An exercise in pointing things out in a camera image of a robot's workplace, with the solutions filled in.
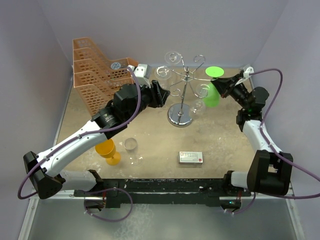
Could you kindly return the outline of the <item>green plastic goblet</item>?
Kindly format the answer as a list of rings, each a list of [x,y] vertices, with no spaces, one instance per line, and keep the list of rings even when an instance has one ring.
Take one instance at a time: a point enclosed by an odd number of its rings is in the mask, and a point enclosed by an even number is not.
[[[217,79],[224,75],[224,70],[218,66],[210,66],[205,69],[205,73],[212,77],[213,79]],[[203,102],[206,107],[213,108],[216,107],[220,102],[220,94],[216,87],[209,83],[207,88],[207,96],[203,98]]]

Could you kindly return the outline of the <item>clear wine glass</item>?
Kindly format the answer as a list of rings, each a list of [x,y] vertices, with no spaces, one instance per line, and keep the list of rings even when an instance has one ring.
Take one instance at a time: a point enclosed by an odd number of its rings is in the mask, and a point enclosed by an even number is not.
[[[176,73],[180,76],[183,76],[181,73],[178,73],[173,68],[170,68],[170,66],[175,66],[175,65],[181,64],[183,66],[183,69],[184,70],[186,69],[183,56],[179,52],[169,51],[165,54],[164,59],[165,59],[166,63],[168,64],[168,66],[166,68],[169,73]]]
[[[138,153],[138,142],[135,138],[127,138],[124,141],[124,148],[128,154],[128,159],[133,167],[138,167],[143,162],[143,157]]]
[[[196,99],[189,107],[189,115],[193,118],[199,118],[207,109],[204,99],[209,95],[209,86],[204,83],[198,84],[196,87],[190,85],[191,91]]]
[[[171,78],[171,70],[167,66],[159,66],[155,69],[154,75],[157,78],[160,86],[167,89],[169,86],[169,79]]]

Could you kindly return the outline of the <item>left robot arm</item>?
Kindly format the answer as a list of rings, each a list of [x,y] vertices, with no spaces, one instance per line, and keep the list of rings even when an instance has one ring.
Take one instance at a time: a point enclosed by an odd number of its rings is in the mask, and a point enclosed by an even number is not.
[[[151,87],[124,84],[80,130],[48,150],[26,153],[23,161],[35,193],[40,199],[50,198],[61,190],[81,190],[91,196],[101,194],[102,180],[95,171],[64,168],[87,150],[126,129],[147,107],[163,107],[169,95],[170,91],[161,88],[156,80],[152,80]]]

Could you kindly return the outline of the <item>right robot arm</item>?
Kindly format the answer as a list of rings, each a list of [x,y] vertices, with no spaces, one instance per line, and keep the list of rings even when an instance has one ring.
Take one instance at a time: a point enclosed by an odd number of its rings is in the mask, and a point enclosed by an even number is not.
[[[239,80],[239,74],[211,80],[222,98],[232,97],[240,105],[236,124],[255,151],[248,172],[229,170],[224,175],[222,190],[228,196],[235,195],[240,188],[266,195],[285,196],[290,186],[293,156],[284,153],[269,139],[262,122],[262,109],[269,92],[263,87],[248,91],[243,83],[238,83]]]

